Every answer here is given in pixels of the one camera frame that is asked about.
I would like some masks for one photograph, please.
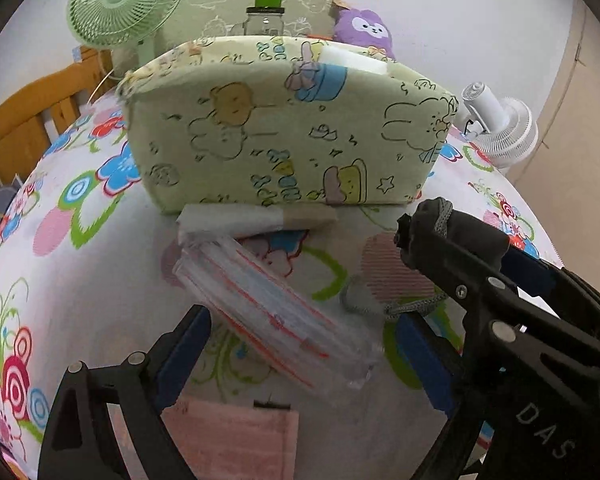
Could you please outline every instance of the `floral bedsheet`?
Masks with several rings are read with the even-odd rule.
[[[192,303],[171,273],[175,218],[150,201],[125,134],[116,98],[106,94],[53,143],[0,224],[0,449],[30,478],[67,365],[116,364],[146,351]],[[408,206],[341,208],[326,231],[263,235],[245,245],[327,310],[340,309],[338,293],[353,275],[378,301],[426,297],[432,283],[401,264],[392,237],[403,212],[441,195],[517,247],[560,264],[518,193],[455,129]],[[461,319],[447,300],[428,321],[460,349]],[[398,354],[394,329],[379,328],[386,359],[350,410],[333,410],[289,383],[222,324],[214,325],[186,392],[291,404],[301,415],[298,480],[408,478],[445,418]]]

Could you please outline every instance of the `pink paper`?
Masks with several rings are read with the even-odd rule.
[[[298,412],[180,397],[162,420],[200,480],[292,480]]]

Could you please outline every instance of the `silver bolt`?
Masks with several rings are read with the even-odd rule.
[[[456,286],[456,297],[458,300],[464,300],[464,298],[466,298],[466,287],[464,285]]]
[[[502,321],[494,321],[491,325],[493,335],[505,343],[513,343],[516,340],[516,331]]]
[[[78,361],[77,363],[73,363],[73,364],[69,365],[69,367],[67,368],[67,371],[70,374],[76,374],[80,370],[82,370],[82,362],[81,361]]]
[[[498,278],[495,278],[494,276],[489,276],[487,281],[496,288],[501,288],[502,290],[507,288],[507,286],[504,283],[502,283],[501,280],[499,280]]]
[[[139,365],[144,361],[144,352],[133,352],[126,360],[130,365]]]

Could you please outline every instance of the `purple stuffed toy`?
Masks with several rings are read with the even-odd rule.
[[[394,59],[391,33],[372,10],[342,9],[333,31],[333,39],[357,46],[383,49]]]

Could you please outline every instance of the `brown door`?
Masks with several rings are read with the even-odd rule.
[[[572,73],[542,144],[514,183],[565,266],[600,291],[600,23],[589,9]]]

